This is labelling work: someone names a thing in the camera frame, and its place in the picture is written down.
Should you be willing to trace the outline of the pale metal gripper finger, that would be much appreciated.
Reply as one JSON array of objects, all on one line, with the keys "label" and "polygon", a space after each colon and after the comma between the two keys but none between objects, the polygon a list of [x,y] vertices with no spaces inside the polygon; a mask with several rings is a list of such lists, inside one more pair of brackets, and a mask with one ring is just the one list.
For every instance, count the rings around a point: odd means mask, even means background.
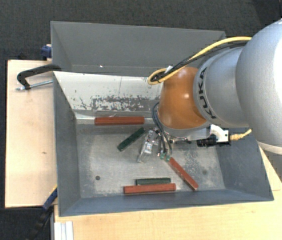
[{"label": "pale metal gripper finger", "polygon": [[149,159],[149,157],[152,155],[152,150],[153,150],[152,143],[148,143],[148,142],[144,143],[136,161],[138,163],[145,163]]},{"label": "pale metal gripper finger", "polygon": [[149,130],[144,138],[144,145],[146,147],[152,147],[156,141],[156,133],[153,130]]}]

